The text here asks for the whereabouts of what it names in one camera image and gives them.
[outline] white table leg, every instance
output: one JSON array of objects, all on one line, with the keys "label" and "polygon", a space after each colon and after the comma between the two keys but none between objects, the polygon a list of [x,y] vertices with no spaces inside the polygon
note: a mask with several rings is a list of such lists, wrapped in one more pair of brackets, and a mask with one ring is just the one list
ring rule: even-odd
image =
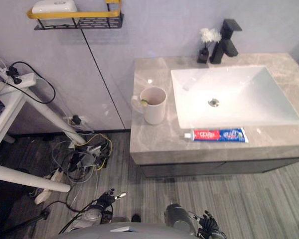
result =
[{"label": "white table leg", "polygon": [[49,179],[40,178],[3,166],[0,166],[0,180],[36,188],[46,188],[64,193],[70,191],[71,188],[70,185],[64,183],[54,182]]},{"label": "white table leg", "polygon": [[[40,99],[31,91],[26,91],[30,96],[40,101]],[[47,105],[40,104],[28,96],[24,96],[26,101],[31,104],[39,113],[50,120],[54,125],[63,129],[63,132],[76,144],[84,144],[85,140],[77,132],[74,131],[66,122],[63,121],[55,112],[53,112]]]}]

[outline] small white flower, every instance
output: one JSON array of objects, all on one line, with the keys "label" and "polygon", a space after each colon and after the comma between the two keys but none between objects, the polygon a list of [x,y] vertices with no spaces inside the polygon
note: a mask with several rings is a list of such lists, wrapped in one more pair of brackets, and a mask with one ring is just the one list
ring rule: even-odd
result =
[{"label": "small white flower", "polygon": [[208,28],[203,28],[200,30],[201,33],[201,40],[204,43],[217,41],[219,42],[221,40],[221,34],[216,31],[214,28],[209,30]]}]

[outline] white desk frame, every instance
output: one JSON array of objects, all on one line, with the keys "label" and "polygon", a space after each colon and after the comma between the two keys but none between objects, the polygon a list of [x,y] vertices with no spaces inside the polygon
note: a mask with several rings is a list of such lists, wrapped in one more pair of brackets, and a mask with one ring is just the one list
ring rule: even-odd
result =
[{"label": "white desk frame", "polygon": [[[21,76],[22,83],[16,85],[22,90],[26,91],[29,95],[39,100],[39,98],[28,87],[36,84],[34,73],[29,73]],[[22,92],[14,89],[13,87],[6,86],[2,92],[0,92],[0,100],[5,105],[5,109],[0,115],[0,142],[7,133],[14,119],[22,109],[25,102],[31,104],[37,111],[39,111],[44,117],[50,120],[54,125],[60,129],[64,129],[63,132],[76,144],[83,144],[85,140],[78,135],[75,130],[63,121],[56,113],[54,113],[47,105],[40,104]],[[54,182],[41,177],[33,176],[27,173],[22,173],[13,169],[0,166],[0,180],[22,184],[37,188],[46,188],[59,192],[68,192],[70,185]]]}]

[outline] wooden floor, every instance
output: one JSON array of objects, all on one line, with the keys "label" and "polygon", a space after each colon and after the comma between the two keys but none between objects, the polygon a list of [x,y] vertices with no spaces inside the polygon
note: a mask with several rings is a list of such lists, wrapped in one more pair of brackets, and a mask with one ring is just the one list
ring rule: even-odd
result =
[{"label": "wooden floor", "polygon": [[[107,136],[114,143],[108,167],[99,173],[98,185],[95,175],[83,184],[73,207],[80,209],[115,188],[117,192],[127,192],[125,198],[113,204],[115,216],[131,218],[139,213],[143,222],[163,223],[166,206],[178,202],[198,215],[209,210],[229,239],[299,239],[299,163],[264,174],[146,179],[130,157],[130,134]],[[0,162],[43,176],[50,170],[51,148],[63,140],[63,136],[48,142],[40,137],[20,138],[2,147]],[[76,185],[69,201],[78,190],[80,186]],[[65,193],[53,192],[45,205],[64,201],[65,197]],[[39,214],[42,208],[24,196],[15,203],[7,227]],[[48,220],[9,238],[30,238],[31,233],[36,239],[56,235],[72,215],[62,204],[54,204],[50,211]]]}]

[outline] sink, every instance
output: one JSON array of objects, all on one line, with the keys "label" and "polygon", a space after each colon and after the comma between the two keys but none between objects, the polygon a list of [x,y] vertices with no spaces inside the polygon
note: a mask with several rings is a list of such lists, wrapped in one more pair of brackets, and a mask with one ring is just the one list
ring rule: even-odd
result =
[{"label": "sink", "polygon": [[265,66],[171,70],[181,128],[299,124]]}]

